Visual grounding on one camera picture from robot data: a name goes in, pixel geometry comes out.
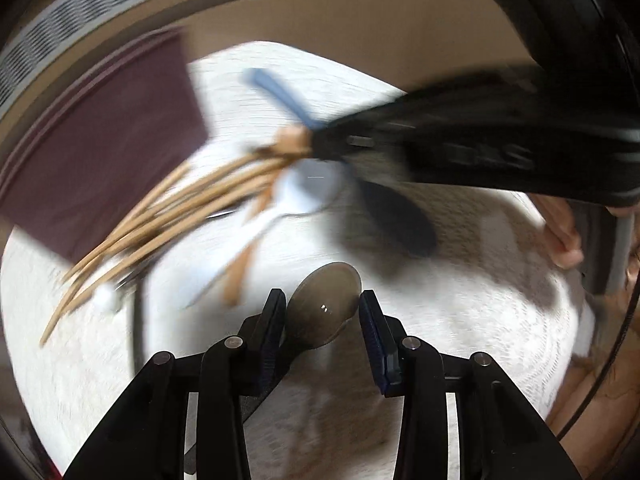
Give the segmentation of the person right hand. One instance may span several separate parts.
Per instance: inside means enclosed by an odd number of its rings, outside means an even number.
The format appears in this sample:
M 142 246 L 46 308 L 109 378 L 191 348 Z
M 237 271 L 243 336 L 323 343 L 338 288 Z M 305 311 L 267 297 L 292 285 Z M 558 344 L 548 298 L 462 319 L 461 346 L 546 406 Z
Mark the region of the person right hand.
M 544 218 L 542 237 L 552 261 L 561 269 L 570 269 L 582 262 L 580 238 L 573 211 L 567 200 L 539 194 L 528 194 L 538 212 Z M 615 217 L 634 218 L 634 241 L 628 261 L 628 278 L 634 280 L 639 272 L 639 205 L 626 208 L 608 208 Z

